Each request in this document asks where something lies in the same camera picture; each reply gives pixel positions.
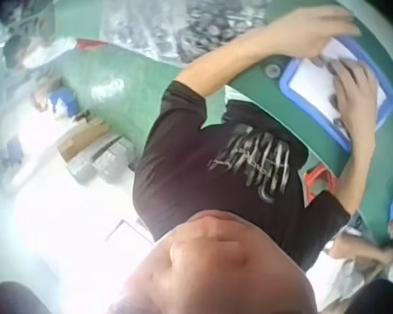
red object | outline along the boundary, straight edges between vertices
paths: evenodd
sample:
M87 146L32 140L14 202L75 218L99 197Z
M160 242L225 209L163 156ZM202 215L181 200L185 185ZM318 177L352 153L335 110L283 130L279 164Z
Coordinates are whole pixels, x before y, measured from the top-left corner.
M77 39L76 48L79 50L91 49L91 48L99 48L101 46L105 46L106 43L103 41L89 41L87 39Z
M316 194L312 192L312 187L317 180L323 180L327 183L327 189L332 194L336 191L337 179L323 164L318 165L312 171L307 171L304 174L304 181L306 182L306 200L309 204Z

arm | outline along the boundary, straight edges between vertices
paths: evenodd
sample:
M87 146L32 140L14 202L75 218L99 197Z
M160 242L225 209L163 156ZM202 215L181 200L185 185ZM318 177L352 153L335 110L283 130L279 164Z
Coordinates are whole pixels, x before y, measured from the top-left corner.
M206 97L268 56L313 58L332 37L359 34L358 28L350 22L349 13L340 7L299 9L204 55L183 70L176 80Z
M364 239L348 234L341 234L334 242L330 257L340 258L368 258L384 265L393 261L393 249L382 250Z
M355 61L336 62L333 68L338 107L352 140L352 157L335 196L353 215L360 208L375 149L377 81L368 68Z

hand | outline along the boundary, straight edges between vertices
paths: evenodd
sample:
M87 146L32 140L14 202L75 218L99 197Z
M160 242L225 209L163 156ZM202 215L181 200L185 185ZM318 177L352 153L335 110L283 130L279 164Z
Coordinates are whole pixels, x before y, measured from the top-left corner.
M272 51L273 54L314 58L332 37L360 35L351 19L350 13L338 6L298 9L247 36L259 54Z
M338 108L352 140L353 152L372 157L377 121L377 80L358 61L332 64Z

clear plastic bag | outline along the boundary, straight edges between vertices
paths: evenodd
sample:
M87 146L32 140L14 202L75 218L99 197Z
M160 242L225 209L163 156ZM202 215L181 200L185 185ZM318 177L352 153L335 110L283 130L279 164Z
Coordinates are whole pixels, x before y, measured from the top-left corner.
M105 0L101 40L185 66L267 24L272 0Z

cardboard box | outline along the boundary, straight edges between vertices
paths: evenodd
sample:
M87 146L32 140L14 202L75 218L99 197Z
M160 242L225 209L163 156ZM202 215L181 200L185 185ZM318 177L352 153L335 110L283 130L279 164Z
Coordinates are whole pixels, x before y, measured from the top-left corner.
M62 143L58 145L58 151L65 162L69 162L83 149L99 137L105 135L108 131L109 126L106 123L97 123L97 121L94 121L91 124L87 124L78 133L62 141Z

